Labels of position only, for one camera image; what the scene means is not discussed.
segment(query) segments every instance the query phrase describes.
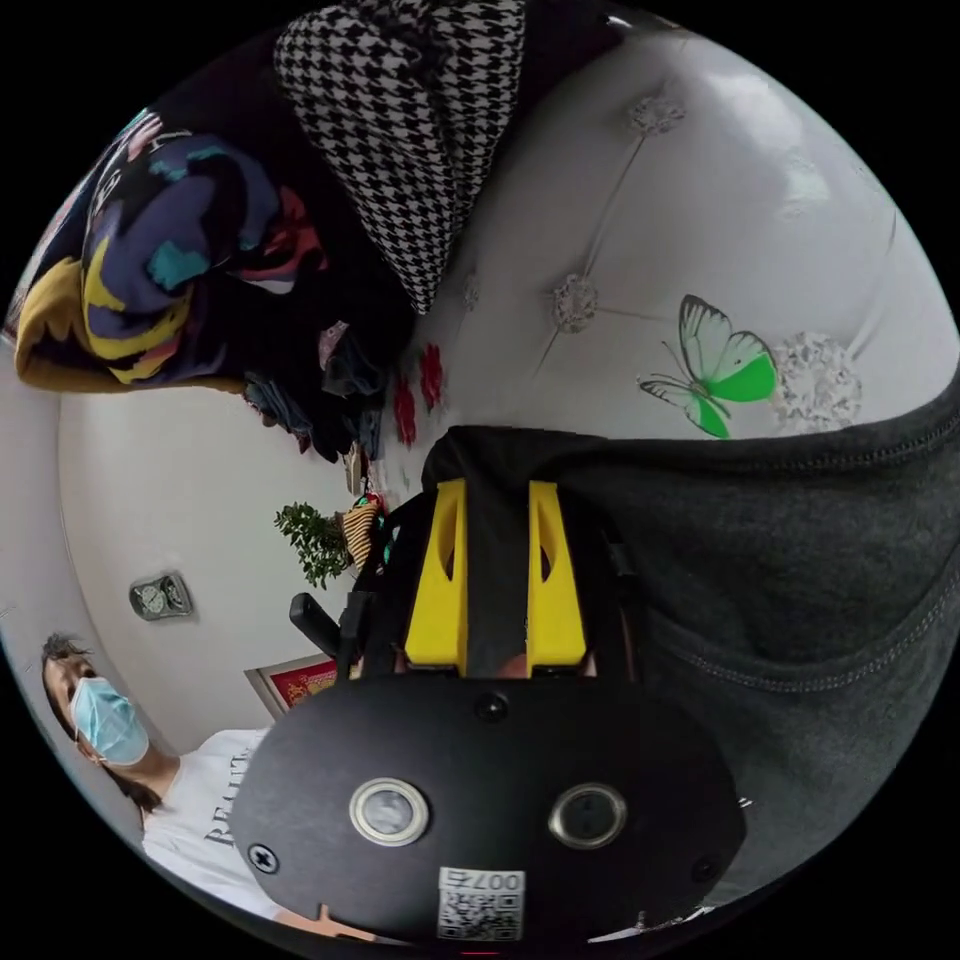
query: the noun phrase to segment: screw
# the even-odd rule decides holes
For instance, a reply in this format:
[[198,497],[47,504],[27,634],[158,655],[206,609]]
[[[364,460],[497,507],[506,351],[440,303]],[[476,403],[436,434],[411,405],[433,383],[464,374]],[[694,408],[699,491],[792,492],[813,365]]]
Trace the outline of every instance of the screw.
[[713,857],[701,857],[694,865],[692,877],[694,883],[706,883],[712,880],[720,869],[720,865]]
[[280,869],[277,855],[262,843],[254,843],[247,851],[247,859],[261,873],[273,874]]
[[506,697],[499,693],[484,693],[477,698],[474,711],[486,723],[499,723],[506,720],[509,712]]

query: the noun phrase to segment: qr code label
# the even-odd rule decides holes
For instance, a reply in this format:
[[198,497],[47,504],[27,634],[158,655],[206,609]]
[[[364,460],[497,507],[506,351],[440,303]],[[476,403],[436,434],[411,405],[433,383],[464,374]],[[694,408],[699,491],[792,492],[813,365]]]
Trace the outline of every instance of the qr code label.
[[522,870],[440,869],[440,940],[508,942],[523,936]]

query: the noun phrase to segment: red flower decal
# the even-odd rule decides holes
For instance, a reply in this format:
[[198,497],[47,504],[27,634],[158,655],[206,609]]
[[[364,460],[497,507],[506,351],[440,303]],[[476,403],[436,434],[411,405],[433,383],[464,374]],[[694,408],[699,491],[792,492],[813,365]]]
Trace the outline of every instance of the red flower decal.
[[428,411],[439,405],[443,393],[443,364],[440,348],[435,343],[428,343],[420,353],[420,391]]
[[393,416],[397,421],[400,442],[405,447],[412,447],[417,439],[417,405],[403,374],[397,374],[397,385],[393,391]]

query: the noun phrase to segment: black handle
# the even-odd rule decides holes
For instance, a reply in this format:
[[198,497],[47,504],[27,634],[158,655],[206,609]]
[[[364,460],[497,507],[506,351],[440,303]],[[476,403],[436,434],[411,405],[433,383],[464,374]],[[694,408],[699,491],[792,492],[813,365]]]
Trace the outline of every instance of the black handle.
[[290,601],[290,622],[331,660],[337,659],[340,627],[309,593],[298,593]]

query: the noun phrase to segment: dark hair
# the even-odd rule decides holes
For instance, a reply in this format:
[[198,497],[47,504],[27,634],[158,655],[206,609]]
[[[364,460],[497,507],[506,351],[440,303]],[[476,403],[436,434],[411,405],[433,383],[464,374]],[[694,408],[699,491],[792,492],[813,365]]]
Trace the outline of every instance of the dark hair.
[[[50,634],[43,645],[43,653],[40,655],[40,675],[43,682],[43,692],[47,695],[47,703],[50,704],[50,709],[57,718],[57,723],[60,724],[64,733],[66,733],[71,740],[75,739],[76,734],[70,725],[70,721],[63,715],[60,704],[57,703],[55,697],[50,692],[50,688],[47,686],[47,677],[44,668],[48,660],[66,660],[67,657],[86,658],[89,656],[89,650],[84,650],[74,643],[72,638],[62,633]],[[120,792],[125,797],[129,797],[140,808],[144,816],[148,813],[153,813],[153,811],[160,806],[160,797],[149,787],[145,787],[141,783],[134,783],[132,780],[127,780],[107,767],[104,767],[103,771],[120,788]]]

